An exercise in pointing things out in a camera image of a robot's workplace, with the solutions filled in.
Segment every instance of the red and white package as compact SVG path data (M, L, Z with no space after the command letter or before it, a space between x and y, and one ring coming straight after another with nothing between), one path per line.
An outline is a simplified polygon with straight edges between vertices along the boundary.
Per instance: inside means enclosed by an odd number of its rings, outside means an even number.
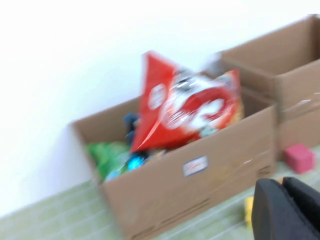
M132 152L180 147L243 117L237 70L212 80L182 69L155 52L147 52L145 57L141 118Z

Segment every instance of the pink toy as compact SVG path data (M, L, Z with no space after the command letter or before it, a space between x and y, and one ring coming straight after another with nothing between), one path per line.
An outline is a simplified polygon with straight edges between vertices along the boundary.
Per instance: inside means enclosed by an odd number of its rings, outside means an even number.
M297 174L303 174L315 167L315 155L302 143L288 147L285 161Z

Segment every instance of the cardboard box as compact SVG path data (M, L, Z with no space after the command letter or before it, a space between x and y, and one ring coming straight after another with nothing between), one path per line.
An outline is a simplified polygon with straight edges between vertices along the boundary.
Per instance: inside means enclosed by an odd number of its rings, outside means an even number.
M243 86L277 101L281 122L320 107L319 58L317 15L221 53L226 70L240 69Z
M280 149L302 143L312 148L320 144L320 108L280 123Z
M247 90L242 100L245 119L99 186L125 239L155 237L274 172L275 106ZM87 143L124 141L122 118L136 112L138 102L75 122L83 149Z

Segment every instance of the green tiled floor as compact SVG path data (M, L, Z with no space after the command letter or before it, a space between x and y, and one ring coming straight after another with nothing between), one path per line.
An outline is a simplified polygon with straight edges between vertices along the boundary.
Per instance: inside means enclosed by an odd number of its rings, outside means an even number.
M314 149L320 156L320 146ZM274 178L296 176L320 191L320 161L314 170L294 174L279 162ZM211 208L157 240L253 240L246 228L244 198L254 188ZM0 219L0 240L121 240L113 218L95 186L86 182L73 189Z

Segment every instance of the candy wrapper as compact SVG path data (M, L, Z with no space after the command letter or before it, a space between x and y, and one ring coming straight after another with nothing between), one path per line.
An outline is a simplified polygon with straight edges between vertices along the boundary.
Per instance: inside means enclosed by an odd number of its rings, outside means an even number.
M95 160L97 171L105 180L111 180L128 171L130 147L124 142L89 143L87 151Z
M155 52L147 52L145 57L141 118L132 152L180 147L243 118L237 70L212 80Z

